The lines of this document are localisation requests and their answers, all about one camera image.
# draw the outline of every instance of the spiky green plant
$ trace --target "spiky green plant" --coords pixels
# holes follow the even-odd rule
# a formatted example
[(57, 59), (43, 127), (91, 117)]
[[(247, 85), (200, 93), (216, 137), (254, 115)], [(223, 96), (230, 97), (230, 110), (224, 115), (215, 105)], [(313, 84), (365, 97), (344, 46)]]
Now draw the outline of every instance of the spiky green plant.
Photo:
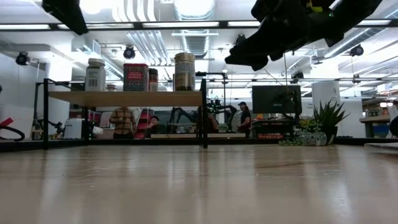
[(347, 114), (345, 116), (345, 110), (341, 110), (343, 107), (344, 103), (342, 103), (338, 108), (337, 108), (337, 102), (335, 103), (334, 106), (330, 106), (331, 100), (326, 103), (325, 107), (322, 106), (322, 103), (320, 103), (320, 109), (319, 111), (317, 110), (316, 107), (313, 109), (313, 116), (315, 120), (320, 121), (325, 128), (332, 128), (335, 127), (340, 121), (345, 119), (347, 116), (350, 114)]

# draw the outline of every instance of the jar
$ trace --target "jar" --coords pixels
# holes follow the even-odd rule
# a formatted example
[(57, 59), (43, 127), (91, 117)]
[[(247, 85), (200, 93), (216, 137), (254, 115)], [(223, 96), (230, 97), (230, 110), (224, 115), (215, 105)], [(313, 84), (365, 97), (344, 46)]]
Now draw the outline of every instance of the jar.
[(195, 56), (179, 53), (174, 57), (174, 91), (195, 90)]
[(158, 73), (157, 69), (149, 69), (149, 91), (158, 91)]
[(149, 68), (146, 64), (125, 63), (123, 91), (148, 91)]
[(105, 91), (106, 71), (105, 61), (100, 58), (88, 59), (86, 69), (85, 90), (86, 91)]

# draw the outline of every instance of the wooden tabletop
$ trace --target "wooden tabletop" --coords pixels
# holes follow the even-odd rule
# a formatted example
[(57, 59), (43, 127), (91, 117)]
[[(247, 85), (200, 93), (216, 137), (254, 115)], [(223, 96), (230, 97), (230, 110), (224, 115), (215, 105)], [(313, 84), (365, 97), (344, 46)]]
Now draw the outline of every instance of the wooden tabletop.
[(202, 105), (200, 91), (50, 91), (49, 95), (87, 107)]
[(390, 115), (382, 115), (382, 116), (372, 116), (372, 117), (367, 117), (367, 118), (361, 118), (359, 119), (360, 122), (362, 123), (367, 123), (367, 122), (389, 122), (390, 121)]

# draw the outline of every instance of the computer monitor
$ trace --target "computer monitor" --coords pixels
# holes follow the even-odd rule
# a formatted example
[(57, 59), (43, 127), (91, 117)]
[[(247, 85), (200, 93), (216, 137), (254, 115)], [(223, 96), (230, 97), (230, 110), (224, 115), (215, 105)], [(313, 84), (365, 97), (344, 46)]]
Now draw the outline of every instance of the computer monitor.
[(299, 85), (267, 85), (252, 87), (253, 113), (295, 113), (295, 105), (287, 96), (297, 94), (298, 112), (302, 112)]

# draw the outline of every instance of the workbench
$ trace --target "workbench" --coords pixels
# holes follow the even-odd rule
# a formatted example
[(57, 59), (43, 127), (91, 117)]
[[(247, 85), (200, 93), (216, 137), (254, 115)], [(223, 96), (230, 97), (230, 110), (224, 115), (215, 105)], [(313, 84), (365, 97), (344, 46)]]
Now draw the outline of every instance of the workbench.
[[(83, 117), (88, 124), (88, 110), (97, 106), (197, 106), (199, 107), (198, 138), (203, 148), (208, 147), (206, 108), (206, 79), (202, 79), (200, 91), (49, 91), (49, 84), (71, 88), (64, 82), (45, 78), (44, 85), (44, 140), (43, 148), (49, 149), (49, 98), (67, 101), (83, 107)], [(87, 126), (84, 145), (90, 145), (90, 128)]]
[(387, 123), (390, 123), (390, 115), (371, 116), (371, 117), (367, 117), (367, 118), (361, 118), (361, 119), (359, 119), (359, 122), (365, 124), (366, 137), (374, 138), (375, 136), (377, 136), (377, 132), (375, 133), (374, 127), (380, 126), (382, 124), (387, 125)]

